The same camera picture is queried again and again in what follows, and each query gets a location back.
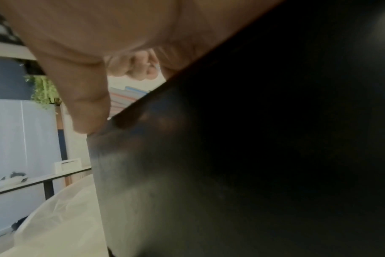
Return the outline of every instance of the white plastic sheet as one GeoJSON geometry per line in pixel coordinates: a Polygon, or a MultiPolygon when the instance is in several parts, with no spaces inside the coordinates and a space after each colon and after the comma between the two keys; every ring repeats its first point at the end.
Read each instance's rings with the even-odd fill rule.
{"type": "Polygon", "coordinates": [[[92,175],[66,187],[33,212],[0,257],[107,257],[92,175]]]}

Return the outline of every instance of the floor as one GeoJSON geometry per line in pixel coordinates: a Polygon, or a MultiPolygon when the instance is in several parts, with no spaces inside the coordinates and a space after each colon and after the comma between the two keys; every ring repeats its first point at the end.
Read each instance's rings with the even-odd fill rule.
{"type": "Polygon", "coordinates": [[[14,246],[14,233],[0,236],[0,254],[14,246]]]}

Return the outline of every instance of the person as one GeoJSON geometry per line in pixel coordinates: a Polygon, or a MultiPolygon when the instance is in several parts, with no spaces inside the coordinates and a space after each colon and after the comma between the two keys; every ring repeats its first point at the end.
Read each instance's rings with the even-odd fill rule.
{"type": "Polygon", "coordinates": [[[56,84],[74,129],[91,134],[109,116],[110,58],[138,79],[154,77],[158,61],[168,79],[282,1],[0,0],[0,13],[56,84]]]}

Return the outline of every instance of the green leaves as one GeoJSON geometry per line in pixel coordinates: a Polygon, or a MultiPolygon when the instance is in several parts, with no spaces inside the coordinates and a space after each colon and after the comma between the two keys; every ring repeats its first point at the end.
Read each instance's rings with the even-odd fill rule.
{"type": "Polygon", "coordinates": [[[34,84],[32,101],[40,104],[44,109],[52,107],[51,105],[61,104],[60,96],[53,82],[46,76],[25,76],[26,82],[34,84]]]}

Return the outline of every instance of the table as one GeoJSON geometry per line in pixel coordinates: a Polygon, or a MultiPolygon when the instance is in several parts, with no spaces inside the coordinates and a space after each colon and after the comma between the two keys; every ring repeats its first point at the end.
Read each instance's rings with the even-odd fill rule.
{"type": "Polygon", "coordinates": [[[26,188],[26,187],[30,187],[33,185],[43,183],[44,196],[47,200],[54,195],[53,180],[56,180],[56,179],[59,179],[62,177],[68,177],[68,176],[71,176],[71,175],[74,175],[74,174],[77,174],[80,172],[84,172],[84,171],[89,171],[89,170],[91,170],[91,166],[86,166],[86,167],[82,167],[81,169],[61,172],[59,174],[52,174],[52,175],[47,175],[47,176],[42,176],[42,177],[29,178],[28,180],[26,180],[23,183],[0,187],[0,194],[12,192],[15,190],[19,190],[22,188],[26,188]]]}

